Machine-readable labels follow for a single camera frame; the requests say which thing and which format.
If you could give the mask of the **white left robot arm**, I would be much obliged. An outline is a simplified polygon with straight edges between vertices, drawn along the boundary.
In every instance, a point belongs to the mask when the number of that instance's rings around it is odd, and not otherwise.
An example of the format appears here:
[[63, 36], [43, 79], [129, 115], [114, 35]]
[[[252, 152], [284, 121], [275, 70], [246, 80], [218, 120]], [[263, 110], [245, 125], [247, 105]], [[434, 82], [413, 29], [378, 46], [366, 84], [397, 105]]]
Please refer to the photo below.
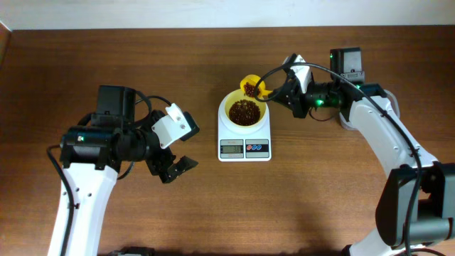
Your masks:
[[110, 194], [124, 178], [123, 162], [145, 162], [162, 183], [197, 166], [170, 149], [199, 132], [194, 118], [171, 102], [165, 111], [155, 110], [151, 99], [129, 87], [102, 85], [96, 110], [69, 128], [57, 145], [60, 157], [47, 148], [61, 180], [49, 255], [97, 254]]

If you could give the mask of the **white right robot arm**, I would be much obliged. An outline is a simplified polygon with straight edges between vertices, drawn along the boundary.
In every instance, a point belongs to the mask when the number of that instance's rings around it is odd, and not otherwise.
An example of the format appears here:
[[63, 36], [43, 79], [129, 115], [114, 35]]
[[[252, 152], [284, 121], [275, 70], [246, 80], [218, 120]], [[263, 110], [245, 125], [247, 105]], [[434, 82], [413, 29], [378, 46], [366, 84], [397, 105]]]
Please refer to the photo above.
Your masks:
[[345, 246], [343, 255], [411, 255], [453, 239], [454, 164], [426, 151], [401, 123], [392, 95], [365, 81], [359, 48], [332, 49], [329, 58], [331, 81], [315, 82], [314, 64], [290, 55], [279, 66], [287, 78], [270, 96], [296, 118], [336, 108], [341, 124], [363, 135], [385, 172], [375, 229]]

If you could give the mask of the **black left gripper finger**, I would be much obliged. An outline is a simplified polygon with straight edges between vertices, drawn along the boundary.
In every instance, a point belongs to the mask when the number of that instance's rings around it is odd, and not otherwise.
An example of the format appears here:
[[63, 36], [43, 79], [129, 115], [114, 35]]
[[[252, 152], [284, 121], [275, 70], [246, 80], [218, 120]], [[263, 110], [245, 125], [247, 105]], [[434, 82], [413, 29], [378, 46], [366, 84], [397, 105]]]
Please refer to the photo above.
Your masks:
[[189, 124], [189, 127], [191, 128], [189, 133], [185, 134], [183, 137], [180, 138], [182, 142], [185, 142], [194, 135], [196, 135], [197, 133], [199, 133], [200, 127], [197, 125], [196, 121], [189, 112], [184, 112], [183, 116], [186, 118], [186, 121]]
[[176, 164], [172, 164], [165, 168], [161, 173], [162, 183], [171, 183], [185, 172], [197, 167], [198, 162], [183, 156]]

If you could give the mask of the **yellow plastic scoop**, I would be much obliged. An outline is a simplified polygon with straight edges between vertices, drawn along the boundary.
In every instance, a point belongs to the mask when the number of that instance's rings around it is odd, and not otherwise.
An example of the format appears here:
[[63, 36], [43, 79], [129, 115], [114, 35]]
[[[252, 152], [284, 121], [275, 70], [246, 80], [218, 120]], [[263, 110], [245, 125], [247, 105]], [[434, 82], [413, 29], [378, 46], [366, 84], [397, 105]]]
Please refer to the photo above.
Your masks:
[[255, 89], [259, 80], [260, 76], [258, 75], [245, 76], [240, 82], [241, 91], [243, 91], [246, 96], [251, 98], [254, 98], [255, 96], [257, 96], [260, 99], [267, 97], [269, 94], [272, 93], [272, 91], [266, 89], [265, 82], [261, 82], [258, 88]]

